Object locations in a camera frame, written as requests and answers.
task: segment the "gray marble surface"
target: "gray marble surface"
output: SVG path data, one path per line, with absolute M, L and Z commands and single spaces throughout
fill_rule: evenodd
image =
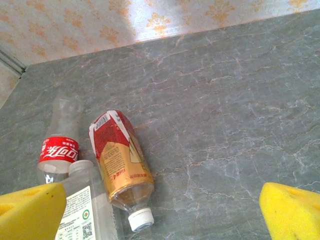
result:
M 27 68 L 0 110 L 0 194 L 37 184 L 59 90 L 88 127 L 119 109 L 155 179 L 155 224 L 133 240 L 268 240 L 265 182 L 320 192 L 320 10 L 161 39 Z

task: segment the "empty bottle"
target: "empty bottle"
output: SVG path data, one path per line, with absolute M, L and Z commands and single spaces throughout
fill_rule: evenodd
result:
M 62 93 L 53 101 L 51 124 L 37 165 L 39 184 L 57 183 L 68 177 L 69 166 L 78 157 L 78 122 L 82 108 L 75 97 Z
M 133 232 L 151 226 L 147 204 L 154 180 L 129 120 L 118 110 L 107 111 L 90 125 L 89 136 L 110 202 L 129 214 Z
M 122 240 L 120 212 L 108 202 L 100 173 L 89 160 L 69 167 L 61 182 L 67 203 L 55 240 Z

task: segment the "white bottle cap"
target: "white bottle cap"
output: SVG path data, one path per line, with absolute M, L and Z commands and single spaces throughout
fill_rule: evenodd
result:
M 154 217 L 152 216 L 151 209 L 149 207 L 140 209 L 132 213 L 128 217 L 128 220 L 132 231 L 135 233 L 151 226 L 155 222 Z
M 79 160 L 79 161 L 76 161 L 76 162 L 72 163 L 69 166 L 69 175 L 71 175 L 75 171 L 91 168 L 93 166 L 94 166 L 94 164 L 90 160 Z

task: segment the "bottle body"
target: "bottle body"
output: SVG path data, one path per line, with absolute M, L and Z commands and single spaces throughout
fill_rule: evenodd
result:
M 75 97 L 59 94 L 53 101 L 51 123 L 37 165 L 40 184 L 56 183 L 68 177 L 69 166 L 78 157 L 81 111 L 82 105 Z
M 129 120 L 107 111 L 91 124 L 89 136 L 110 202 L 129 214 L 133 232 L 152 225 L 147 203 L 154 181 Z
M 88 164 L 89 161 L 76 162 L 76 164 L 83 163 Z M 55 237 L 56 240 L 123 239 L 119 210 L 114 209 L 109 203 L 100 173 L 93 167 L 92 162 L 84 169 L 70 172 L 69 177 L 61 183 L 67 195 L 67 207 Z

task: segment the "red and gold label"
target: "red and gold label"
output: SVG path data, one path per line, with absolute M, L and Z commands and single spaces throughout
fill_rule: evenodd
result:
M 120 111 L 101 115 L 89 135 L 110 200 L 129 186 L 154 184 L 133 126 Z

